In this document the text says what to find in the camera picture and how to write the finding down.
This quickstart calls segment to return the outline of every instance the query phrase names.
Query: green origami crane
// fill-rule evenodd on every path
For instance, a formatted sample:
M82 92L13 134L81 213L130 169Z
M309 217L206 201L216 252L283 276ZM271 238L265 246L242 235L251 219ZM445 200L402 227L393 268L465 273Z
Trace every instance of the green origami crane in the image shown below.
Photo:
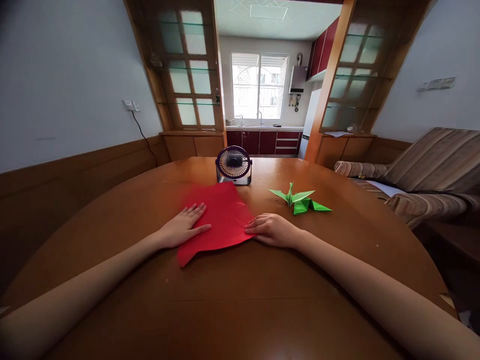
M294 183L290 183L290 190L288 190L288 194L285 195L283 192L279 190L270 190L275 195L281 197L288 203L288 206L292 206L293 204L293 215L303 214L306 213L307 210L310 208L314 211L332 211L326 206L320 205L318 202L313 201L308 196L313 194L315 190L312 191L304 191L296 193L292 195L292 189L294 187Z

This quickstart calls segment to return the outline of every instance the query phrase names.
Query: ceiling light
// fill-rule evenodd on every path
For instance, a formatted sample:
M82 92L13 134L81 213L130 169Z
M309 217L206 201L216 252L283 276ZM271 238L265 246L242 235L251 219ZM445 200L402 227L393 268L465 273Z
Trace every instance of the ceiling light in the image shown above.
M250 19L282 21L288 9L288 7L250 4Z

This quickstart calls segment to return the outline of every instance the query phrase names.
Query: water heater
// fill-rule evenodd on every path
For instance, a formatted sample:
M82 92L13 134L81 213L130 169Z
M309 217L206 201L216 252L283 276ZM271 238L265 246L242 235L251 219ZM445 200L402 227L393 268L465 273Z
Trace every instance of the water heater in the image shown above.
M305 80L307 79L307 67L295 65L291 69L289 94L302 94L304 92Z

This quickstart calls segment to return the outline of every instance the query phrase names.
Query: kitchen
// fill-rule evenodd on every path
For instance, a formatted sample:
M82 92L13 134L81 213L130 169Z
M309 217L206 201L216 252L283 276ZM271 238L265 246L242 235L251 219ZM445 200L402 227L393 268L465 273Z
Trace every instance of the kitchen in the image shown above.
M341 8L216 2L228 145L304 157Z

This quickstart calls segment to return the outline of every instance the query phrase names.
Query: refrigerator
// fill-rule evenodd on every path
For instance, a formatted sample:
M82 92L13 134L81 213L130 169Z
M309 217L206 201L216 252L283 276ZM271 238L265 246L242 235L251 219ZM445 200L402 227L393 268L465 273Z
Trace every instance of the refrigerator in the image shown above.
M300 140L300 149L298 150L298 158L305 159L305 152L307 151L307 145L309 144L310 132L312 131L312 125L314 124L315 112L317 111L317 105L320 100L320 91L318 89L311 92L310 103L308 104L308 110L306 111L305 125L303 125L303 135Z

